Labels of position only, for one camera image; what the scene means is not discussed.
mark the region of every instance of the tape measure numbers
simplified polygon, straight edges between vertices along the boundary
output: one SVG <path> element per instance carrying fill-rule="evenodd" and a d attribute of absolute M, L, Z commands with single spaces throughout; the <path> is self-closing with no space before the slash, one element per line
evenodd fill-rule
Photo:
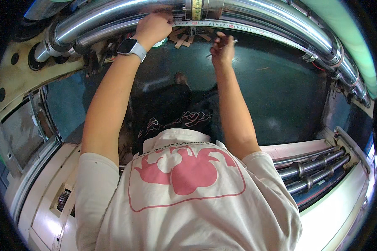
<path fill-rule="evenodd" d="M 266 31 L 260 28 L 256 28 L 253 26 L 245 25 L 245 24 L 237 24 L 237 23 L 232 23 L 232 22 L 227 22 L 227 21 L 214 21 L 214 20 L 200 20 L 200 21 L 175 21 L 172 26 L 207 26 L 207 27 L 220 27 L 220 28 L 228 28 L 228 29 L 233 29 L 233 30 L 238 30 L 238 31 L 246 31 L 250 32 L 253 34 L 257 34 L 260 36 L 268 37 L 276 41 L 280 41 L 284 44 L 287 44 L 291 47 L 297 48 L 301 51 L 304 51 L 305 53 L 318 58 L 318 56 L 304 48 L 303 46 L 287 39 L 282 36 L 279 36 L 275 33 L 272 33 L 270 31 Z"/>

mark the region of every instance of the left hand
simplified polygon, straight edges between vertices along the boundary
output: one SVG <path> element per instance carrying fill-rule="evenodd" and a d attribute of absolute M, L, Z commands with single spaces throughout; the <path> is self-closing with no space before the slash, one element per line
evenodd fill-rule
<path fill-rule="evenodd" d="M 172 19 L 173 15 L 169 13 L 151 13 L 138 22 L 136 34 L 132 38 L 148 52 L 154 44 L 172 32 Z"/>

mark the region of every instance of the cable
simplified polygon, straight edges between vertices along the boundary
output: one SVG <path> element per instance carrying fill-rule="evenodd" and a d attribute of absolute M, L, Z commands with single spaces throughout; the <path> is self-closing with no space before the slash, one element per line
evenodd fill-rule
<path fill-rule="evenodd" d="M 317 67 L 317 68 L 319 68 L 320 70 L 322 70 L 323 72 L 325 72 L 325 70 L 324 70 L 323 68 L 320 68 L 320 67 L 316 66 L 316 64 L 315 64 L 314 62 L 312 62 L 312 64 L 313 64 L 315 67 Z"/>

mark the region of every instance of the right hand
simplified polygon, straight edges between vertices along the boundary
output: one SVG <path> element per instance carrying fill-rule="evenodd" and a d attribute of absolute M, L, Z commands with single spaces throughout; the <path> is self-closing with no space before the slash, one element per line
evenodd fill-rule
<path fill-rule="evenodd" d="M 210 49 L 212 64 L 215 68 L 225 65 L 231 66 L 233 57 L 235 56 L 233 36 L 226 36 L 220 31 L 216 32 L 216 35 L 218 37 L 215 39 L 215 43 Z"/>
<path fill-rule="evenodd" d="M 151 13 L 142 18 L 137 25 L 136 39 L 148 52 L 154 44 L 165 39 L 172 31 L 173 15 L 169 13 Z"/>

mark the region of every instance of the person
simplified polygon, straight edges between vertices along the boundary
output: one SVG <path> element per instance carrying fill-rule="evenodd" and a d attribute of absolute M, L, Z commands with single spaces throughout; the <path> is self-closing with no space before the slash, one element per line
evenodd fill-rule
<path fill-rule="evenodd" d="M 133 38 L 148 52 L 170 34 L 170 21 L 149 14 Z M 158 130 L 120 178 L 118 135 L 141 59 L 117 56 L 86 115 L 75 187 L 78 249 L 295 248 L 299 211 L 257 143 L 234 52 L 233 37 L 218 32 L 211 54 L 225 144 L 189 128 Z"/>

